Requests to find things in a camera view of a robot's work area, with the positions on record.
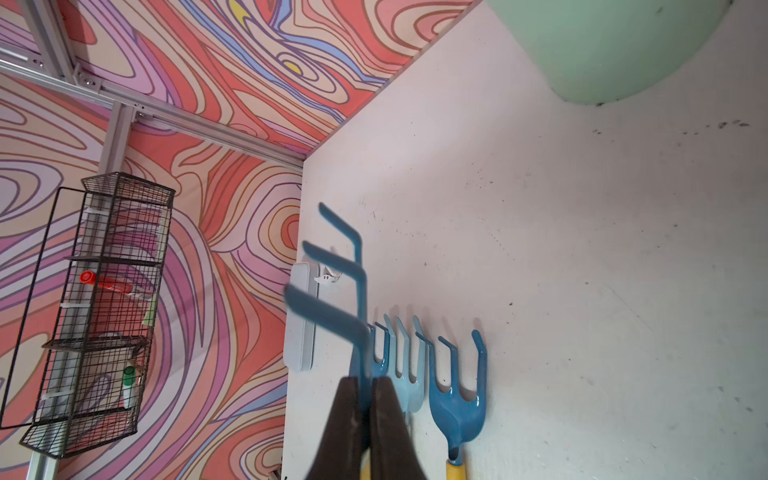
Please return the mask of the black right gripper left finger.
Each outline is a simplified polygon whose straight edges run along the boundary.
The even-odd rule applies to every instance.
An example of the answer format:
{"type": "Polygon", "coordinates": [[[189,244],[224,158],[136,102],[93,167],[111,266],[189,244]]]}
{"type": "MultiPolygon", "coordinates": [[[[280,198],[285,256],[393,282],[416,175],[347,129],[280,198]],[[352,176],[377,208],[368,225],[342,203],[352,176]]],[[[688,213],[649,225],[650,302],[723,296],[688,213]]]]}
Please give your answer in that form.
{"type": "Polygon", "coordinates": [[[344,377],[338,384],[306,479],[360,479],[365,426],[359,410],[358,380],[344,377]]]}

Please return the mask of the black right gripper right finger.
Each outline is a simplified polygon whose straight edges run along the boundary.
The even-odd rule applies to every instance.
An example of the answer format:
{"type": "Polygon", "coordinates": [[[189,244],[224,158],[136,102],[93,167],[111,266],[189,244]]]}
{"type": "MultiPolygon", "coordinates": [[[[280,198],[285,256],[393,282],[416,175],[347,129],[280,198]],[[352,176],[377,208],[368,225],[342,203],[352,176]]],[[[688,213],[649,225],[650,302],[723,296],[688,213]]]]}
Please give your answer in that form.
{"type": "Polygon", "coordinates": [[[390,378],[373,380],[369,408],[370,474],[378,479],[425,479],[390,378]]]}

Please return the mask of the light blue rake pale handle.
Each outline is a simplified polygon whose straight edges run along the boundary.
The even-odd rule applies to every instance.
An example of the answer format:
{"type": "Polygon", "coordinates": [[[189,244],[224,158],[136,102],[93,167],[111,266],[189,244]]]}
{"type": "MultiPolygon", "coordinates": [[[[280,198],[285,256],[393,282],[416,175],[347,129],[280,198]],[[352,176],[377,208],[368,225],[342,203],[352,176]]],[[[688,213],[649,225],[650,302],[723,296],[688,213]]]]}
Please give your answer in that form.
{"type": "Polygon", "coordinates": [[[392,379],[394,389],[404,415],[418,412],[425,398],[426,345],[421,322],[412,317],[414,335],[410,335],[402,320],[392,320],[384,315],[389,334],[389,368],[387,375],[392,379]]]}

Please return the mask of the grey flat case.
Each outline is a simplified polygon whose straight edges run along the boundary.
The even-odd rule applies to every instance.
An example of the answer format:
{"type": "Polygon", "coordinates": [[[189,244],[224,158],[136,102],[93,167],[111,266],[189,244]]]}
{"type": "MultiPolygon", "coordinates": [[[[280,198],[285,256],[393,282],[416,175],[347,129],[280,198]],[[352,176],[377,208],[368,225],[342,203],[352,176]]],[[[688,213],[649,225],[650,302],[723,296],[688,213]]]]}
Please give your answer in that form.
{"type": "MultiPolygon", "coordinates": [[[[319,283],[318,265],[311,262],[297,262],[291,268],[290,284],[299,290],[317,298],[319,283]]],[[[305,320],[287,310],[283,360],[290,371],[309,371],[313,366],[314,342],[316,327],[314,323],[305,320]]]]}

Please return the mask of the white plastic clip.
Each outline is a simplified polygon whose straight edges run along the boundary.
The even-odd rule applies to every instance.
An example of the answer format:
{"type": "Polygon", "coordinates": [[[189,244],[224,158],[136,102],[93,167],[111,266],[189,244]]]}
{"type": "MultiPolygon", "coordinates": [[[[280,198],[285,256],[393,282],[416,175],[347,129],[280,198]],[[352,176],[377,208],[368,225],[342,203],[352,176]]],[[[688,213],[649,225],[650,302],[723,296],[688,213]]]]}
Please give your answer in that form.
{"type": "Polygon", "coordinates": [[[338,282],[342,274],[332,271],[326,265],[318,266],[318,275],[314,278],[315,282],[319,285],[329,285],[338,282]]]}

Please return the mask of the green capped marker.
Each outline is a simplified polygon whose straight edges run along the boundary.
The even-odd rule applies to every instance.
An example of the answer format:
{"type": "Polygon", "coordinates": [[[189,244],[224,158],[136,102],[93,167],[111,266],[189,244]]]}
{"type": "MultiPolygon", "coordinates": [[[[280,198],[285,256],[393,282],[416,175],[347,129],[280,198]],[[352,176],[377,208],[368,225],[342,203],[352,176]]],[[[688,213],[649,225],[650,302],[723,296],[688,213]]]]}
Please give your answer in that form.
{"type": "Polygon", "coordinates": [[[130,410],[136,403],[137,372],[133,365],[126,365],[122,372],[121,392],[123,408],[130,410]]]}

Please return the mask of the red capped marker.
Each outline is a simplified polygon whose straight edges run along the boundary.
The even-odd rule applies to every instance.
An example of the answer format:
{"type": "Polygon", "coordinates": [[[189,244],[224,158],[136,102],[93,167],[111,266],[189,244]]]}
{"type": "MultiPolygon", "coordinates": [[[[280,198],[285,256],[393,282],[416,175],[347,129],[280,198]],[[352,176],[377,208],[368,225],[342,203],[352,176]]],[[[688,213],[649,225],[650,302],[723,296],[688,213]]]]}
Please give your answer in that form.
{"type": "Polygon", "coordinates": [[[131,294],[133,291],[133,285],[129,282],[104,275],[97,275],[92,270],[82,272],[79,276],[79,281],[83,284],[100,286],[102,289],[125,295],[131,294]]]}

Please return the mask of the mint green pen cup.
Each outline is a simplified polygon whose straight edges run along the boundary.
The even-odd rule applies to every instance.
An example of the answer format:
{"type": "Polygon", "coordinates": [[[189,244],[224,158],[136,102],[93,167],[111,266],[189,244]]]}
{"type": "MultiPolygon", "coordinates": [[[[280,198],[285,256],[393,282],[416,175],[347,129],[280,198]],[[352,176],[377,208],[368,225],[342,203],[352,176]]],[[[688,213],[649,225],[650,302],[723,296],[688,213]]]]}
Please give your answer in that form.
{"type": "Polygon", "coordinates": [[[674,73],[701,49],[732,4],[521,0],[489,6],[560,98],[602,105],[674,73]]]}

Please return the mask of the aluminium frame post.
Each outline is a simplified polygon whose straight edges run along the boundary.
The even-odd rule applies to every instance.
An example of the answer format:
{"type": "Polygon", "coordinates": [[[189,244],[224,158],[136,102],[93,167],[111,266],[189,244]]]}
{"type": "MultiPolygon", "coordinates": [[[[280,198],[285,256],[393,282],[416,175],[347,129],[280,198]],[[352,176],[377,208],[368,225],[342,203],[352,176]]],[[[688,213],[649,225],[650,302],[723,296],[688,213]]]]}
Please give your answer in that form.
{"type": "Polygon", "coordinates": [[[54,1],[20,1],[37,53],[1,43],[1,72],[111,110],[99,171],[120,169],[134,122],[180,132],[300,173],[306,157],[81,70],[54,1]]]}

